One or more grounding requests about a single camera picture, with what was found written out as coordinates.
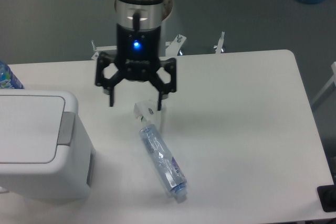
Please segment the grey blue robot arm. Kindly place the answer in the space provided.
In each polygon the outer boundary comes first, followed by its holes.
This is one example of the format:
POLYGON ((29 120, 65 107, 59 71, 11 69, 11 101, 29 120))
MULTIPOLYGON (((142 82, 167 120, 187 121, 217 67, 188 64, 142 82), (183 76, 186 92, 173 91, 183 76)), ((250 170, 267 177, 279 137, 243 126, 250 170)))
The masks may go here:
POLYGON ((162 99, 177 91, 176 59, 159 59, 164 0, 115 0, 117 51, 98 53, 95 84, 114 105, 114 87, 122 80, 150 82, 162 99))

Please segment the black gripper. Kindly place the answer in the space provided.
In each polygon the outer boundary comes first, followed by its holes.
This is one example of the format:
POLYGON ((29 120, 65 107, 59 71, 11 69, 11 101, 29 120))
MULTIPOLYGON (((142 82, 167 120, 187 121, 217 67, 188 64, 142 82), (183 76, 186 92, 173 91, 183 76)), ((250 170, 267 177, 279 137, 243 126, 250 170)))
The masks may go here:
POLYGON ((161 27, 149 30, 125 28, 117 25, 117 54, 101 51, 97 57, 95 85, 109 95, 109 106, 114 106, 114 88, 123 79, 150 83, 158 91, 157 109, 162 100, 177 91, 177 60, 159 60, 161 27), (114 65, 117 71, 107 78, 105 68, 114 65))

